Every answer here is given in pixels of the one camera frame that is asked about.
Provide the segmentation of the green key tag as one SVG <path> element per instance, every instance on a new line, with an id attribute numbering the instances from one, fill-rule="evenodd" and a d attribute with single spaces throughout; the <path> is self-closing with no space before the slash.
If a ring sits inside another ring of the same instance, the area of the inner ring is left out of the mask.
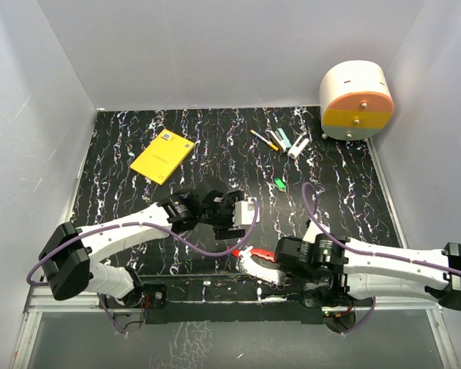
<path id="1" fill-rule="evenodd" d="M 287 189 L 287 186 L 285 185 L 285 183 L 280 178 L 275 178 L 274 179 L 274 184 L 277 186 L 277 188 L 280 191 L 286 191 L 286 189 Z"/>

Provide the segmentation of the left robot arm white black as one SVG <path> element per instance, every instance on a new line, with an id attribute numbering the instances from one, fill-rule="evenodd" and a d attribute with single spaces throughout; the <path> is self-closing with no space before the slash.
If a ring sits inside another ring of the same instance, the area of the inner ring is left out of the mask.
<path id="1" fill-rule="evenodd" d="M 143 287 L 134 271 L 104 260 L 145 242 L 180 235 L 198 224 L 213 228 L 217 240 L 246 238 L 243 229 L 258 221 L 255 201 L 227 190 L 218 178 L 195 189 L 176 191 L 147 208 L 96 226 L 57 226 L 38 260 L 52 295 L 65 301 L 89 291 L 107 294 L 128 307 L 139 304 Z"/>

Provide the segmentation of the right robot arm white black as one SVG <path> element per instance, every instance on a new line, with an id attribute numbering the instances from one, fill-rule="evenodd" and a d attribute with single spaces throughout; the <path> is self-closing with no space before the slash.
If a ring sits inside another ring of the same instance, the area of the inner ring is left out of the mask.
<path id="1" fill-rule="evenodd" d="M 283 237 L 275 262 L 304 282 L 315 306 L 348 305 L 378 297 L 422 298 L 461 311 L 461 244 L 412 250 L 349 238 L 346 246 L 325 234 Z"/>

